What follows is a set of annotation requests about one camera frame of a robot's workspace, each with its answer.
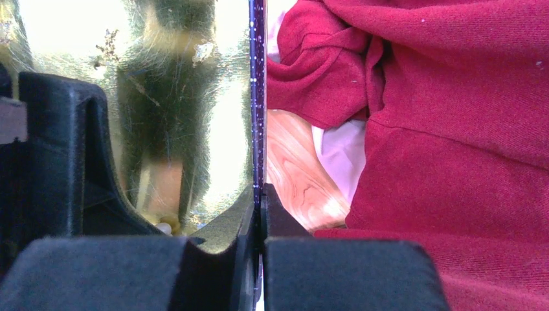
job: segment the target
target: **speckled dark edge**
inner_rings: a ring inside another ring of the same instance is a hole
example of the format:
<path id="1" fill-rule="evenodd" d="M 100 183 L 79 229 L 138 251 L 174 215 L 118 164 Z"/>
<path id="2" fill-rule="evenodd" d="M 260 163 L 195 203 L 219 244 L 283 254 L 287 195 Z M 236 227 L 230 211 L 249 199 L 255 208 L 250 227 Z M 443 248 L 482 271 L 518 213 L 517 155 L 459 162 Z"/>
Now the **speckled dark edge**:
<path id="1" fill-rule="evenodd" d="M 254 203 L 259 207 L 265 176 L 265 0 L 249 0 L 250 85 L 252 149 L 254 161 Z"/>

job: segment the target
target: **wooden surface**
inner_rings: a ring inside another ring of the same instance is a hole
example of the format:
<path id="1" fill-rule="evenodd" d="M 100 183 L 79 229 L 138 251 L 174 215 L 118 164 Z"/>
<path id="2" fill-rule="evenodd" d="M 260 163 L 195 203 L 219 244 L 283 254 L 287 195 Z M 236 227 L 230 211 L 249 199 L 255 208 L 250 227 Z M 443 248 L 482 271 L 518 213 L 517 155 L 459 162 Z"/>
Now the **wooden surface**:
<path id="1" fill-rule="evenodd" d="M 320 164 L 311 125 L 282 110 L 267 112 L 267 182 L 306 229 L 344 224 L 350 204 Z"/>

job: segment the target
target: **shiny gold metal plate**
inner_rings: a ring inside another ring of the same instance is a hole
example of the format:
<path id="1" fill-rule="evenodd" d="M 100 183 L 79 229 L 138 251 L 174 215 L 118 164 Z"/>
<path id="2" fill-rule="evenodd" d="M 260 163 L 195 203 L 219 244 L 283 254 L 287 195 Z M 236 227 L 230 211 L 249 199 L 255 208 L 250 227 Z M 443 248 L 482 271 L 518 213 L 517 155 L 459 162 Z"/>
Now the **shiny gold metal plate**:
<path id="1" fill-rule="evenodd" d="M 0 62 L 98 84 L 116 175 L 188 234 L 252 182 L 247 0 L 3 0 Z"/>

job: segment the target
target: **metal surface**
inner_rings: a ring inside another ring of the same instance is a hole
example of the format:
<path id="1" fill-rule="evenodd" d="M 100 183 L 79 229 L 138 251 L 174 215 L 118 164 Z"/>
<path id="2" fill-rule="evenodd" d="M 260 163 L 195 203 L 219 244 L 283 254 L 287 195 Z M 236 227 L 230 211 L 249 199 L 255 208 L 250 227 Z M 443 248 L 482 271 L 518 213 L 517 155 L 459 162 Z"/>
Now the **metal surface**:
<path id="1" fill-rule="evenodd" d="M 98 84 L 125 195 L 189 234 L 252 182 L 248 5 L 4 0 L 0 62 Z"/>

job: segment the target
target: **folded red cloth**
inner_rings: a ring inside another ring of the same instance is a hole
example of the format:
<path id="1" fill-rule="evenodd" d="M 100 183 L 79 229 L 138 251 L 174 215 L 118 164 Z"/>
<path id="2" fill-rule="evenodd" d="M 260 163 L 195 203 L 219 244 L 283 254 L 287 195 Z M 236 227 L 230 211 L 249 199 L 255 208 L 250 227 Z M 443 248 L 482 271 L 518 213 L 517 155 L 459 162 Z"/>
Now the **folded red cloth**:
<path id="1" fill-rule="evenodd" d="M 549 310 L 548 21 L 548 1 L 299 0 L 267 107 L 370 113 L 364 231 L 317 235 L 417 240 L 455 310 Z"/>

